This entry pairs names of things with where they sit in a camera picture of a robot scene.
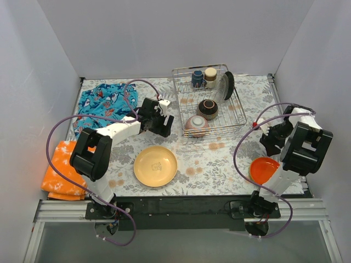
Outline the orange plate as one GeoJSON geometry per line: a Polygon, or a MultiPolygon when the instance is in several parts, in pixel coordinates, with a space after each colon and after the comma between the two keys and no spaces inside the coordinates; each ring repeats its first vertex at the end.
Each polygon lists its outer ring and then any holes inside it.
{"type": "Polygon", "coordinates": [[[279,168],[279,163],[269,157],[259,157],[255,159],[250,167],[256,183],[262,185],[266,183],[279,168]]]}

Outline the floral patterned bowl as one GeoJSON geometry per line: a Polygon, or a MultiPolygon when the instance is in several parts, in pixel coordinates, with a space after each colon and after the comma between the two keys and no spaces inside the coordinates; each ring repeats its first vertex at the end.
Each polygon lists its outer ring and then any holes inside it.
{"type": "Polygon", "coordinates": [[[199,115],[190,117],[184,128],[184,135],[193,138],[201,138],[208,134],[208,121],[199,115]]]}

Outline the beige bear plate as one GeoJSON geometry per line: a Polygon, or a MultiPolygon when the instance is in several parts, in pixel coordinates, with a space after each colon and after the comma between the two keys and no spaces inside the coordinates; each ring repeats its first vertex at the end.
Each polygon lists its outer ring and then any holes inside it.
{"type": "Polygon", "coordinates": [[[172,151],[151,146],[141,151],[134,161],[135,177],[145,186],[161,187],[173,180],[178,162],[172,151]]]}

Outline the brown rimmed cream bowl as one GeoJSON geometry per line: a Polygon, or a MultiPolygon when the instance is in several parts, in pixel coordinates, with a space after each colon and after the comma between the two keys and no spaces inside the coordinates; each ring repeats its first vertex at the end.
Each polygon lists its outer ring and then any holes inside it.
{"type": "Polygon", "coordinates": [[[197,106],[196,113],[208,121],[213,120],[218,115],[218,105],[211,99],[202,100],[197,106]]]}

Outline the dark blue mug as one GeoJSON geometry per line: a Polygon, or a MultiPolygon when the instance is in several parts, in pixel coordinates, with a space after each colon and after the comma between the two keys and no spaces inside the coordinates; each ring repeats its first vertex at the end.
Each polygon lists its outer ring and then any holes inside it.
{"type": "Polygon", "coordinates": [[[195,70],[191,75],[191,85],[194,88],[204,88],[207,82],[201,70],[195,70]]]}

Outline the clear ribbed glass plate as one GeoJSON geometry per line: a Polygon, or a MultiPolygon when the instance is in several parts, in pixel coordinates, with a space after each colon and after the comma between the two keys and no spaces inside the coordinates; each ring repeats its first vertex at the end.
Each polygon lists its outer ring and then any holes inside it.
{"type": "Polygon", "coordinates": [[[220,91],[222,92],[222,100],[225,100],[228,90],[229,90],[229,78],[224,73],[221,75],[221,78],[220,78],[220,91]]]}

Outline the lime green plate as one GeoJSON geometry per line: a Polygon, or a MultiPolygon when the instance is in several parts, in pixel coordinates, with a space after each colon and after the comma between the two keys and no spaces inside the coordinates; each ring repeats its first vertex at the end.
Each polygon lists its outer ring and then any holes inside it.
{"type": "Polygon", "coordinates": [[[251,169],[251,167],[249,167],[248,172],[249,172],[249,177],[250,177],[250,179],[251,179],[252,181],[256,182],[254,176],[252,175],[252,169],[251,169]]]}

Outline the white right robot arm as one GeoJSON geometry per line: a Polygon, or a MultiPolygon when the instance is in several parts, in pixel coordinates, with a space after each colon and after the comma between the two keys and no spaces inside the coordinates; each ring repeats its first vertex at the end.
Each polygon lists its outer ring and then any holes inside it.
{"type": "Polygon", "coordinates": [[[323,129],[315,120],[311,108],[288,104],[283,122],[259,127],[259,142],[267,156],[279,155],[279,167],[258,191],[253,191],[248,212],[255,218],[271,214],[278,197],[301,176],[316,173],[322,165],[333,139],[333,133],[323,129]]]}

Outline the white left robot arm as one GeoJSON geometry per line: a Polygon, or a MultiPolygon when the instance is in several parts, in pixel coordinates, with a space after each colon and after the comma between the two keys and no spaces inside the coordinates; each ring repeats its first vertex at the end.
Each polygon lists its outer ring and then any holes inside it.
{"type": "Polygon", "coordinates": [[[105,177],[112,148],[148,130],[164,138],[169,136],[174,120],[172,115],[167,114],[170,104],[169,100],[146,98],[140,107],[130,111],[120,121],[103,128],[82,130],[70,165],[84,177],[92,200],[99,204],[98,213],[104,219],[113,218],[117,212],[117,206],[112,202],[115,194],[105,177]]]}

